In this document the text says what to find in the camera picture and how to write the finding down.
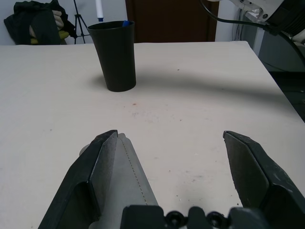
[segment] brown door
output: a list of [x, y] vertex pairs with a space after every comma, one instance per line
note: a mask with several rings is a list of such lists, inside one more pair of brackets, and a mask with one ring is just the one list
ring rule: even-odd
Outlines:
[[[198, 0], [125, 0], [135, 42], [213, 42], [216, 21]], [[204, 1], [218, 14], [218, 2]]]

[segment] table surface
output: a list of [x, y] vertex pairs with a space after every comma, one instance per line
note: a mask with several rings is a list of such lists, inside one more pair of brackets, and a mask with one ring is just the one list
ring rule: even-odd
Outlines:
[[92, 44], [0, 47], [0, 228], [37, 228], [80, 149], [111, 129], [164, 212], [241, 205], [224, 130], [259, 142], [305, 195], [305, 125], [246, 42], [136, 44], [135, 62], [136, 87], [114, 93]]

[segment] black cup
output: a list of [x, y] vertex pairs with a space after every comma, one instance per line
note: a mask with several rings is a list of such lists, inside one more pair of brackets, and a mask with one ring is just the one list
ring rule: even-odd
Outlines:
[[88, 27], [99, 56], [107, 88], [124, 92], [136, 85], [134, 66], [134, 22], [99, 23]]

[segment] stitching seam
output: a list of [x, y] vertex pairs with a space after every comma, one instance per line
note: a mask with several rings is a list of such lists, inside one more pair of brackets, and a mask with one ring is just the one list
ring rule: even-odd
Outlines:
[[139, 180], [138, 180], [138, 177], [137, 177], [137, 175], [135, 174], [135, 171], [134, 171], [134, 169], [133, 169], [132, 162], [130, 161], [130, 158], [129, 158], [129, 155], [128, 155], [128, 153], [127, 153], [127, 150], [126, 150], [125, 144], [124, 144], [124, 142], [123, 142], [123, 140], [122, 140], [121, 138], [119, 138], [119, 139], [121, 140], [121, 142], [122, 142], [122, 144], [123, 144], [123, 147], [124, 147], [124, 149], [125, 149], [125, 153], [126, 153], [126, 155], [127, 155], [127, 157], [128, 157], [128, 160], [129, 160], [130, 166], [132, 167], [133, 174], [134, 174], [134, 176], [135, 176], [135, 178], [136, 178], [136, 180], [137, 180], [137, 182], [138, 182], [138, 185], [139, 185], [140, 191], [141, 191], [141, 193], [142, 193], [142, 196], [143, 196], [143, 198], [144, 198], [145, 204], [146, 204], [146, 205], [148, 205], [148, 204], [147, 204], [147, 201], [146, 201], [146, 199], [145, 199], [144, 193], [143, 193], [143, 191], [142, 191], [142, 188], [141, 188], [140, 182], [139, 182]]

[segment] tripod leg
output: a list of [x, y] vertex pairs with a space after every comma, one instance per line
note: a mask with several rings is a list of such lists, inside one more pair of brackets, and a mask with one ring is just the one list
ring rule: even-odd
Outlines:
[[81, 18], [81, 21], [84, 23], [84, 25], [85, 25], [85, 26], [86, 26], [86, 28], [87, 28], [87, 25], [86, 25], [86, 23], [85, 23], [84, 19], [82, 18], [82, 16], [80, 16], [80, 18]]
[[84, 44], [86, 43], [85, 42], [85, 36], [84, 36], [84, 33], [83, 33], [83, 31], [82, 31], [82, 27], [81, 27], [81, 20], [80, 20], [80, 17], [78, 16], [78, 23], [80, 24], [80, 29], [81, 29], [81, 36], [82, 36], [82, 39], [83, 39], [83, 41], [84, 41]]
[[76, 33], [76, 36], [77, 36], [77, 18], [76, 18], [76, 15], [75, 15], [75, 33]]

